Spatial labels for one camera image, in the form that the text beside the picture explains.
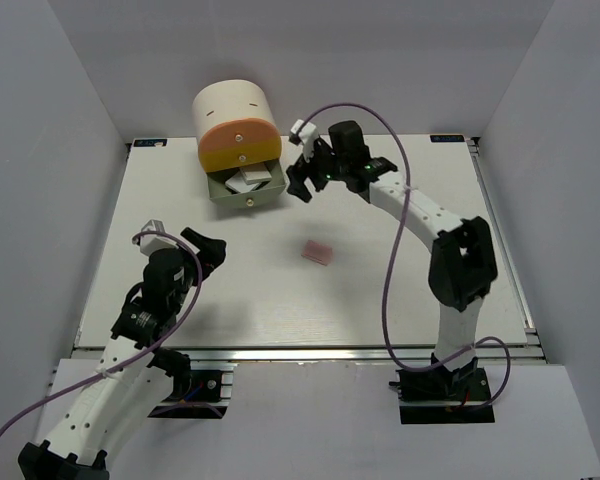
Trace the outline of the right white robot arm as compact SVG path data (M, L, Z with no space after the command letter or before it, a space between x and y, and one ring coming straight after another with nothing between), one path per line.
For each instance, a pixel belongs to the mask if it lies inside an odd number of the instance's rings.
M331 126L323 140L310 122L297 121L289 140L302 153L287 168L288 193L309 202L330 182L346 188L401 222L430 254L427 282L440 306L438 339L431 362L433 390L452 399L477 367L475 337L483 300L498 276L489 224L443 208L409 186L390 160L375 157L354 121Z

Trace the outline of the peach top drawer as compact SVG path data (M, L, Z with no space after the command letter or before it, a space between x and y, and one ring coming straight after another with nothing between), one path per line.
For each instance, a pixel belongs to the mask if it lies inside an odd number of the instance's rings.
M279 131L273 123L255 117L215 125L198 141L203 153L264 143L280 144Z

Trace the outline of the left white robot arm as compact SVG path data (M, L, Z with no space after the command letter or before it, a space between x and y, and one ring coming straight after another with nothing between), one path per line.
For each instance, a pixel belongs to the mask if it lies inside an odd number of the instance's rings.
M185 228L170 235L155 223L134 236L147 263L127 292L92 377L56 426L18 456L26 479L107 479L134 431L163 401L184 400L191 361L164 347L191 313L201 284L226 259L227 244Z

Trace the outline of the grey bottom drawer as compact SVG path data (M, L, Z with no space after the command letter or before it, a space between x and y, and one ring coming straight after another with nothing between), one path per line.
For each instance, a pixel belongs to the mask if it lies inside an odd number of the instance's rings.
M263 166L271 175L263 182L247 184L239 168L207 174L209 199L223 208L245 209L273 202L286 189L286 181L279 160L270 160Z

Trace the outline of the light blue square palette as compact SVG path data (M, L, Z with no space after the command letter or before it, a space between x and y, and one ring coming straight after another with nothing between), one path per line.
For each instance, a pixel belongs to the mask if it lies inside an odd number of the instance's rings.
M265 185L265 182L247 183L243 175L237 172L224 183L225 187L234 194L243 194L255 191Z

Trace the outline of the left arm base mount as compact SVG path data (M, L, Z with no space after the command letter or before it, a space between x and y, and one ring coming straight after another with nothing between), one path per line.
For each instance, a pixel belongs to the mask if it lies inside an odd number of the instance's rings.
M172 393L149 417L222 419L232 395L234 368L234 363L192 359L189 369L174 380Z

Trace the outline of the yellow drawer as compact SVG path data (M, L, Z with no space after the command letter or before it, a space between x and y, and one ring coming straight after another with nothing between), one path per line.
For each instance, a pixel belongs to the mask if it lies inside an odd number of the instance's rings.
M198 159L206 173L238 168L270 160L276 160L282 152L279 136L262 142L212 148L205 142L198 144Z

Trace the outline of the pink square palette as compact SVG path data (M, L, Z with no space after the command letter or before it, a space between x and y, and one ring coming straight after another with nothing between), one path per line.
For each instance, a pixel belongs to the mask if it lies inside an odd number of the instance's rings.
M333 249L328 245L308 240L302 249L301 256L312 262L326 266L333 260Z

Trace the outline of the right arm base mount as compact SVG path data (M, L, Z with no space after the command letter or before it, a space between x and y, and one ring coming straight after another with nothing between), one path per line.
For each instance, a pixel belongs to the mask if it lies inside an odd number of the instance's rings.
M495 422L489 382L476 357L453 372L445 366L426 372L398 370L389 388L398 396L402 425Z

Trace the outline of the white square palette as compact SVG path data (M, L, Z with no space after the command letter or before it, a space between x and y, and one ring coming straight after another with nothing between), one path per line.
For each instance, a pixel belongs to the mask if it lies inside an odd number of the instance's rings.
M265 162L246 165L240 168L243 180L248 185L268 182L272 175Z

